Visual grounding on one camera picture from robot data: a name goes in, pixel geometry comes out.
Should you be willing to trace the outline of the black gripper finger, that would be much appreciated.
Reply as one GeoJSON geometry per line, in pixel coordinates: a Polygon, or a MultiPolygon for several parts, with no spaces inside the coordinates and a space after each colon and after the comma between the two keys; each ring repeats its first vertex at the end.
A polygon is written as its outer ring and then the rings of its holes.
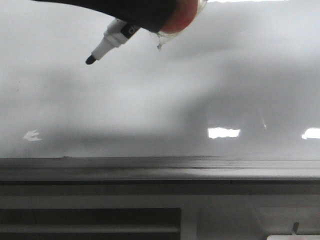
{"type": "Polygon", "coordinates": [[[150,32],[159,32],[177,8],[175,0],[52,0],[94,10],[131,23],[150,32]]]}

